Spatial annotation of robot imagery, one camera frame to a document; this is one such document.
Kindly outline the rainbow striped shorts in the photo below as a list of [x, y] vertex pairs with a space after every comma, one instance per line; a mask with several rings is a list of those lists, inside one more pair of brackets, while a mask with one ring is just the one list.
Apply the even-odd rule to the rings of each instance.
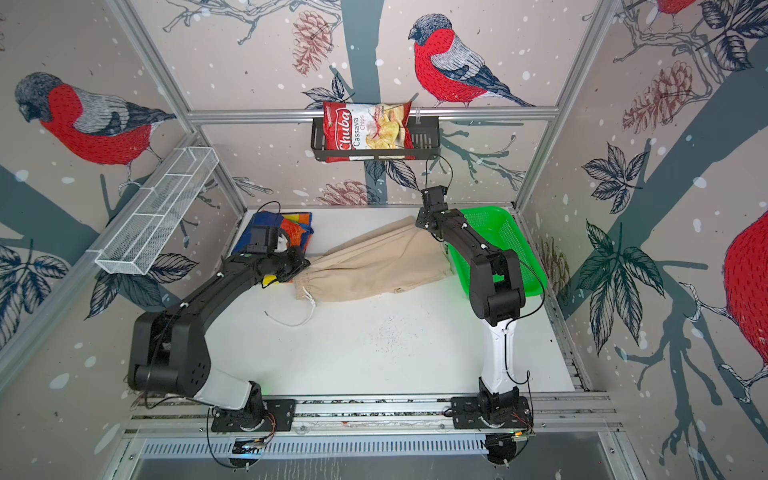
[[225, 273], [232, 277], [235, 285], [245, 285], [251, 287], [256, 284], [269, 286], [275, 282], [258, 282], [255, 278], [253, 264], [245, 254], [245, 247], [249, 243], [250, 229], [254, 226], [277, 227], [281, 230], [280, 246], [285, 248], [287, 245], [299, 246], [304, 253], [306, 244], [313, 233], [313, 230], [301, 223], [287, 219], [284, 215], [272, 212], [255, 213], [246, 225], [246, 228], [236, 242], [232, 254], [225, 261]]

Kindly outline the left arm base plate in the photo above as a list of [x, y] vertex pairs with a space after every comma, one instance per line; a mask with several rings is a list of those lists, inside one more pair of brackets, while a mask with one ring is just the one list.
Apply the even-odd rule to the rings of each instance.
[[214, 433], [288, 432], [296, 409], [294, 399], [251, 400], [241, 410], [215, 408], [210, 429]]

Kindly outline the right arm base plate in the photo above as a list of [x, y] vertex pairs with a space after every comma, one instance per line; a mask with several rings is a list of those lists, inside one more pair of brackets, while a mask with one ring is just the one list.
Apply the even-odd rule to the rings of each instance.
[[519, 399], [518, 406], [511, 413], [501, 413], [493, 420], [486, 419], [476, 397], [454, 396], [444, 414], [451, 419], [456, 430], [520, 430], [532, 428], [532, 413], [526, 397]]

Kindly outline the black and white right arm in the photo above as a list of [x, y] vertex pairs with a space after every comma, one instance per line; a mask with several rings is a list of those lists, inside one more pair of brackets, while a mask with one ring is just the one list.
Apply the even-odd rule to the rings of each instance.
[[523, 382], [510, 371], [509, 335], [526, 304], [519, 257], [513, 250], [500, 249], [486, 240], [461, 211], [448, 206], [446, 195], [445, 186], [421, 190], [416, 226], [453, 247], [469, 266], [470, 306], [484, 328], [477, 395], [481, 418], [491, 428], [530, 430], [531, 414], [520, 393]]

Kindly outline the beige shorts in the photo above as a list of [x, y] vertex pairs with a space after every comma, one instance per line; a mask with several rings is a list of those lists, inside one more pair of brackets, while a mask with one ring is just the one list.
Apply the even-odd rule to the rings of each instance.
[[312, 258], [293, 285], [298, 299], [346, 302], [403, 293], [452, 275], [442, 244], [409, 216]]

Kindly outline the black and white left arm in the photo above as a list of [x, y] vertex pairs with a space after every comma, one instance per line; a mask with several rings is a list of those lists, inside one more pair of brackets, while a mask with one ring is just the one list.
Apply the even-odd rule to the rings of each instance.
[[252, 287], [287, 283], [309, 266], [305, 249], [281, 228], [256, 226], [221, 269], [179, 303], [135, 322], [127, 382], [145, 394], [165, 394], [212, 410], [216, 432], [287, 431], [296, 403], [267, 401], [261, 386], [217, 368], [206, 333]]

